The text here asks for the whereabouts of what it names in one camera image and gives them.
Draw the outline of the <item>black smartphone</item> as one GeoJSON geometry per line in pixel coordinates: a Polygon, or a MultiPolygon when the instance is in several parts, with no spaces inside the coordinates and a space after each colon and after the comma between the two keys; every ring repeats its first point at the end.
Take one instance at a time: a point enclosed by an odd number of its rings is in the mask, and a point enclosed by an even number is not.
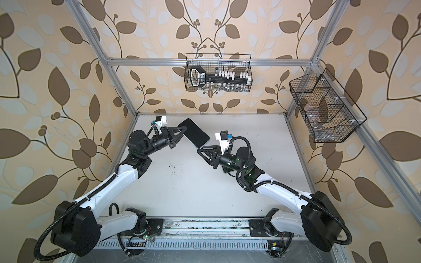
{"type": "Polygon", "coordinates": [[[229,172],[232,172],[232,171],[233,171],[233,169],[231,169],[231,168],[227,168],[227,167],[223,167],[223,171],[224,171],[225,173],[229,173],[229,172]]]}
{"type": "Polygon", "coordinates": [[[202,148],[210,137],[190,118],[183,120],[178,127],[185,127],[184,136],[197,148],[202,148]]]}

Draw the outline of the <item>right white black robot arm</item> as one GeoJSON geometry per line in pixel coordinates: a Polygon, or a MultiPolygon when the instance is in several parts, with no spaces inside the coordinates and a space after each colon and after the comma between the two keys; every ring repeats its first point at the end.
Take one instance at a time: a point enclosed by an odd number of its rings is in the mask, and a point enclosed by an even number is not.
{"type": "Polygon", "coordinates": [[[219,139],[219,145],[204,146],[197,153],[214,169],[222,167],[245,192],[270,197],[297,215],[291,233],[305,235],[318,249],[330,252],[334,244],[350,245],[351,231],[331,200],[321,191],[314,194],[281,183],[257,167],[250,142],[244,137],[219,139]]]}

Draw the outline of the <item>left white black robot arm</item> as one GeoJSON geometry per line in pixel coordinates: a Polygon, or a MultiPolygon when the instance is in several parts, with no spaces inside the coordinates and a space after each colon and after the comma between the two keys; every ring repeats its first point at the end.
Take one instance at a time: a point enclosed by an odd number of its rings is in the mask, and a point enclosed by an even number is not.
{"type": "Polygon", "coordinates": [[[64,201],[55,210],[54,221],[41,234],[34,247],[34,257],[50,261],[73,253],[85,256],[98,242],[141,224],[143,212],[128,208],[107,217],[101,214],[125,188],[146,173],[150,154],[165,147],[176,147],[186,127],[161,127],[160,134],[149,138],[142,130],[134,131],[128,141],[128,155],[115,171],[89,193],[73,202],[64,201]]]}

